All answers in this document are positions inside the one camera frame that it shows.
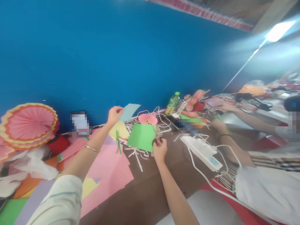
power strip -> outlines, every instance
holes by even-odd
[[[211,171],[219,171],[222,168],[223,165],[213,157],[217,151],[207,144],[206,139],[194,139],[190,136],[183,136],[180,139]]]

brown table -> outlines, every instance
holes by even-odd
[[[209,143],[218,144],[214,132],[204,127],[203,134],[210,136]],[[178,131],[163,134],[168,146],[165,160],[177,185],[184,196],[189,198],[206,184],[206,180],[193,167],[185,144],[179,138],[174,142],[177,135]],[[127,158],[131,153],[130,150],[123,150],[123,152]],[[196,156],[193,158],[195,165],[208,179],[214,177],[214,173],[200,159]],[[134,180],[85,215],[80,220],[80,224],[156,224],[170,213],[154,157],[150,157],[150,160],[143,160],[139,156],[143,172],[140,170],[136,157],[128,159]]]

green bottle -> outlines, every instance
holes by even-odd
[[[168,107],[167,107],[166,112],[165,112],[165,114],[167,116],[172,115],[175,107],[177,106],[177,103],[179,101],[179,94],[180,94],[179,92],[175,92],[175,95],[173,95],[171,97],[171,99],[169,101],[169,104],[168,104]]]

white sleeve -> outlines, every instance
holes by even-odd
[[[276,134],[283,138],[285,141],[288,140],[288,127],[275,127]]]
[[[74,175],[57,179],[27,225],[77,225],[81,212],[82,181]]]

white tissue paper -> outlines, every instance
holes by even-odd
[[[14,175],[0,177],[0,197],[11,196],[21,185],[21,181],[27,176],[27,172],[20,172]]]
[[[46,165],[42,160],[49,151],[47,145],[28,150],[24,157],[17,159],[9,166],[9,174],[23,171],[30,173],[32,178],[53,180],[58,174],[57,169]]]

